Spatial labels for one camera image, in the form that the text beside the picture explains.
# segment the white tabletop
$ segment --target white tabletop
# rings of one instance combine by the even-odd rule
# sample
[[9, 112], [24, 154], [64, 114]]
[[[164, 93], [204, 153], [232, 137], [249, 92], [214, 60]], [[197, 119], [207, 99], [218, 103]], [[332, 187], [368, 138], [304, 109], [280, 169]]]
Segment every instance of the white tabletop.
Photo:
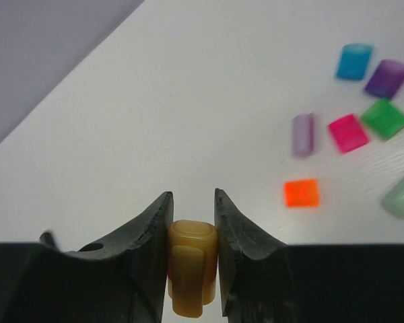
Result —
[[[370, 71], [404, 61], [404, 0], [147, 0], [0, 144], [0, 241], [51, 228], [78, 249], [165, 190], [175, 219], [213, 223], [220, 187], [289, 244], [404, 242], [379, 204], [404, 175], [404, 130], [345, 155], [326, 131], [374, 102], [365, 81], [333, 77], [350, 42], [375, 45]], [[304, 112], [317, 152], [297, 160]], [[320, 180], [319, 208], [285, 208], [283, 183], [300, 178]], [[223, 322], [219, 298], [203, 319]]]

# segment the pink block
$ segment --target pink block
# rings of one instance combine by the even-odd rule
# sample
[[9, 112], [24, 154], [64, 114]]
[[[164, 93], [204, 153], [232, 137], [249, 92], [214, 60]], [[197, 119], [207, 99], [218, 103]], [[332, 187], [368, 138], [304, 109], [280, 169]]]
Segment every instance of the pink block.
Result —
[[348, 153], [370, 142], [354, 114], [332, 122], [328, 129], [342, 153]]

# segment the white surface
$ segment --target white surface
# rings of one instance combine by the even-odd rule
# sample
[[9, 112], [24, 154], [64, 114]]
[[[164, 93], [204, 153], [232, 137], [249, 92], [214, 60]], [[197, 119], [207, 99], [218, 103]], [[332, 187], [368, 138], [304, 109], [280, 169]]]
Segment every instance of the white surface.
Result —
[[[333, 79], [349, 42], [375, 45], [371, 71], [404, 61], [404, 0], [146, 1], [0, 145], [0, 241], [49, 227], [77, 249], [165, 190], [175, 219], [213, 222], [220, 187], [286, 243], [404, 242], [378, 203], [404, 175], [404, 131], [346, 155], [326, 132], [374, 101]], [[302, 112], [318, 114], [318, 152], [296, 160]], [[286, 209], [283, 182], [308, 177], [322, 206]], [[219, 298], [202, 318], [223, 322]]]

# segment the yellow-orange block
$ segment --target yellow-orange block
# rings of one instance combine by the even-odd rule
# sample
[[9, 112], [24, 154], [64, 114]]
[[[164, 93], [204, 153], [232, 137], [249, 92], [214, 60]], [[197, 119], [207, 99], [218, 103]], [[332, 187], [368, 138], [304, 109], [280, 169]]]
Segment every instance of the yellow-orange block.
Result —
[[317, 180], [296, 180], [284, 184], [285, 204], [288, 207], [317, 207]]

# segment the lavender cylinder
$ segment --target lavender cylinder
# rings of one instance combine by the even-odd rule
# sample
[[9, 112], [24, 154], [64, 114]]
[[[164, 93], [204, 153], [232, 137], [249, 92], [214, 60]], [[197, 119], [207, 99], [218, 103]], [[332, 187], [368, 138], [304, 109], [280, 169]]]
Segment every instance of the lavender cylinder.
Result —
[[308, 156], [314, 150], [314, 116], [299, 114], [292, 123], [292, 154], [298, 157]]
[[404, 63], [385, 59], [380, 62], [365, 91], [379, 98], [392, 99], [404, 83]]

